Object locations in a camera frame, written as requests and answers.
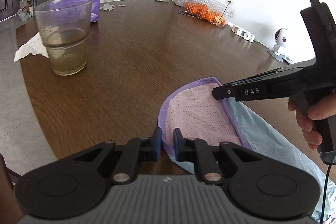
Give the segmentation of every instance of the chair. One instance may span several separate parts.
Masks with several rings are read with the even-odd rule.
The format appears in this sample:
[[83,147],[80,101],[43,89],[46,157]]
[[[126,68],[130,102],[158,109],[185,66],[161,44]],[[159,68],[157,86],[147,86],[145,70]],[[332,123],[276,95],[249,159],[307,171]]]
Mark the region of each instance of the chair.
[[6,167],[0,154],[0,224],[14,224],[22,217],[22,212],[14,197],[14,185],[21,177]]

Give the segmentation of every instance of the cable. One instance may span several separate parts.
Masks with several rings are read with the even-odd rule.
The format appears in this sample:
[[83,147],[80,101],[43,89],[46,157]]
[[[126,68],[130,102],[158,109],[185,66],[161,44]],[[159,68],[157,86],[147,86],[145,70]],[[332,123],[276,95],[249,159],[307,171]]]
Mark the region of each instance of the cable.
[[327,174],[325,175],[325,182],[324,182],[324,191],[323,191],[323,201],[322,201],[322,212],[321,212],[321,219],[320,224],[323,223],[324,218],[324,207],[326,205],[326,195],[327,195],[327,185],[328,185],[328,178],[332,164],[328,166]]

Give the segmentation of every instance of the plastic container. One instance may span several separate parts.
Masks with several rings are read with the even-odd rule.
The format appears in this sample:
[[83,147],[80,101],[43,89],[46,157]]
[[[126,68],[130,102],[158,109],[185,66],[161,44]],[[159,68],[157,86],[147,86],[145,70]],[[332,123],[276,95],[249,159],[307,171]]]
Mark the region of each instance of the plastic container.
[[92,0],[50,0],[35,8],[41,40],[56,74],[71,75],[85,67],[91,7]]
[[224,27],[235,17],[235,10],[214,0],[184,0],[184,14]]

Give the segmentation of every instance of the metal pin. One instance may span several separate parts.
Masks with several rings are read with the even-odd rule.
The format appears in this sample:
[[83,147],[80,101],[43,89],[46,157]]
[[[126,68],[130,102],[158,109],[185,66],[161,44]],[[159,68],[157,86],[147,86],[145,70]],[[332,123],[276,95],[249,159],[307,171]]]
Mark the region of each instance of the metal pin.
[[222,178],[219,173],[207,173],[204,177],[208,181],[219,181]]
[[118,173],[113,176],[113,179],[117,182],[125,182],[128,181],[130,177],[125,173]]
[[231,1],[228,1],[228,4],[227,4],[227,6],[226,6],[226,8],[225,8],[225,10],[224,10],[224,12],[223,12],[223,14],[222,14],[221,18],[219,19],[219,21],[222,19],[223,15],[224,15],[224,13],[225,13],[225,11],[226,11],[227,7],[230,5],[230,3],[231,3]]

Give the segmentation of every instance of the glass cup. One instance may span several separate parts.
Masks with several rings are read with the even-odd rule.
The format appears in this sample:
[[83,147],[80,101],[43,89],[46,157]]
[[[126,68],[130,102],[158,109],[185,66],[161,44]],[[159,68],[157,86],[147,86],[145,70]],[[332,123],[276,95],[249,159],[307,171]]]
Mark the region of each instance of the glass cup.
[[34,11],[42,43],[57,75],[72,75],[86,64],[92,0],[50,0]]

